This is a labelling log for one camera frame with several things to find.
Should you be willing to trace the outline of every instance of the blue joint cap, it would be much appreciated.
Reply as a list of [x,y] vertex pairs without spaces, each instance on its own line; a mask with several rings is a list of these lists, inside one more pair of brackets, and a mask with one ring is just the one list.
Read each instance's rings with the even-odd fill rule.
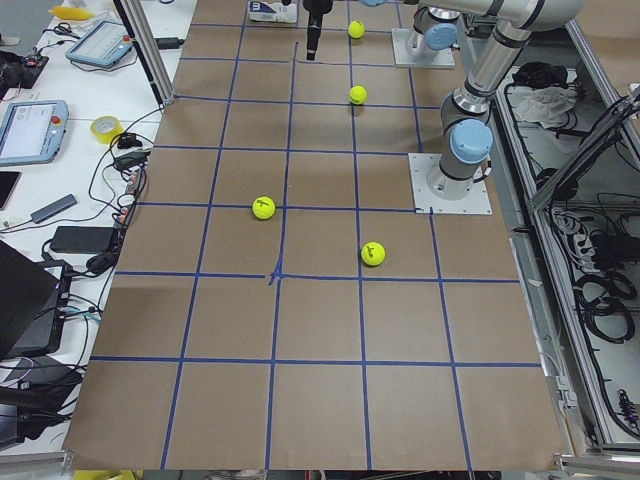
[[493,133],[480,120],[463,120],[454,127],[450,145],[458,160],[467,165],[474,165],[489,154],[493,145]]
[[452,23],[441,23],[427,30],[424,38],[431,50],[451,48],[458,38],[458,27]]
[[360,3],[365,4],[367,7],[379,7],[383,3],[387,3],[387,0],[360,0]]

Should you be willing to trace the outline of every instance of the white desk surface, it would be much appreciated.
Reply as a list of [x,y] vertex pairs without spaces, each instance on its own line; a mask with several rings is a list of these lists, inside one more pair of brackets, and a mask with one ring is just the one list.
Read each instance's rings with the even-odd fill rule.
[[[156,37],[185,38],[193,10],[197,0],[180,0],[171,4],[161,4],[156,0],[142,1],[149,25]],[[87,8],[98,14],[109,8],[111,2],[101,0],[86,0]],[[59,19],[53,18],[50,27],[57,25]],[[53,43],[59,39],[53,33],[45,33],[38,47]],[[119,118],[126,128],[130,122],[158,108],[151,87],[146,79],[142,65],[138,60],[135,65],[114,72],[83,72],[72,66],[65,58],[64,52],[70,44],[54,46],[43,51],[50,57],[50,61],[42,75],[31,90],[10,90],[5,100],[0,102],[0,117],[4,115],[12,102],[35,100],[64,100],[69,105],[69,121],[62,146],[53,162],[44,165],[26,165],[19,167],[3,167],[0,170],[21,171],[18,181],[5,210],[0,211],[0,222],[10,219],[29,219],[31,212],[71,193],[78,204],[71,207],[44,225],[60,219],[84,219],[98,213],[102,204],[89,198],[88,186],[96,163],[106,150],[106,146],[99,143],[90,133],[91,122],[102,115],[114,115]],[[162,59],[170,78],[173,78],[180,59],[181,50],[165,50],[161,52]],[[129,54],[123,61],[129,62],[134,58]],[[138,123],[133,129],[136,133],[154,139],[158,130],[161,115],[156,113]],[[108,200],[111,192],[100,178],[102,167],[98,170],[97,180],[94,182],[92,193],[98,198]],[[107,178],[116,192],[123,191],[124,182],[113,169],[107,171]],[[41,245],[51,238],[58,225],[70,224],[61,221],[44,228],[30,229],[22,232],[0,235],[0,239],[34,261],[41,260]],[[110,226],[113,224],[109,209],[83,225]],[[72,266],[82,269],[89,255],[57,255],[55,258],[66,260]],[[97,301],[107,275],[97,279],[74,280],[71,291],[76,295]],[[80,317],[69,320],[64,327],[62,342],[59,350],[52,355],[62,363],[86,364],[98,330],[98,325],[89,321],[89,341],[82,359],[78,358],[85,340],[86,326]],[[7,366],[16,362],[7,362]],[[8,371],[0,371],[0,379],[5,378]],[[79,390],[76,387],[69,399],[75,398]],[[62,448],[62,443],[69,423],[65,422],[55,427],[47,428],[37,440],[26,440],[21,445],[2,450],[0,455],[19,455],[25,453],[55,452]]]

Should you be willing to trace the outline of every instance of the yellow tape roll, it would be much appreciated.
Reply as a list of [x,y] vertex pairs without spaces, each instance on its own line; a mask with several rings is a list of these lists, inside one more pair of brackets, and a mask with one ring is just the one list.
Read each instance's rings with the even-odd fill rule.
[[124,132],[120,120],[116,117],[106,116],[96,118],[91,123],[91,133],[93,133],[100,143],[108,145],[116,135]]

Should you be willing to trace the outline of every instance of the yellow tennis ball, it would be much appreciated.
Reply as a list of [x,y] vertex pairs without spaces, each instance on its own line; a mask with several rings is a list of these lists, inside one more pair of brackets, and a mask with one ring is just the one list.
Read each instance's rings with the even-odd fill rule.
[[360,20],[354,20],[349,24],[349,36],[361,38],[364,35],[364,24]]
[[378,242],[369,242],[365,244],[360,251],[362,261],[370,267],[377,267],[380,265],[384,262],[386,256],[387,252],[385,252],[384,247]]
[[276,202],[269,197],[258,197],[251,206],[253,214],[260,220],[267,220],[276,213]]
[[367,101],[367,90],[362,85],[356,85],[349,90],[349,100],[354,105],[362,105]]

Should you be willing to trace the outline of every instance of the white cloth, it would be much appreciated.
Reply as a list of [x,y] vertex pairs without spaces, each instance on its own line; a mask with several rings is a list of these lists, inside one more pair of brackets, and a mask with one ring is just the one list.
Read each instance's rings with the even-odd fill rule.
[[549,87],[527,94],[513,113],[520,122],[539,122],[543,128],[559,127],[567,123],[566,112],[576,104],[576,92],[566,88]]

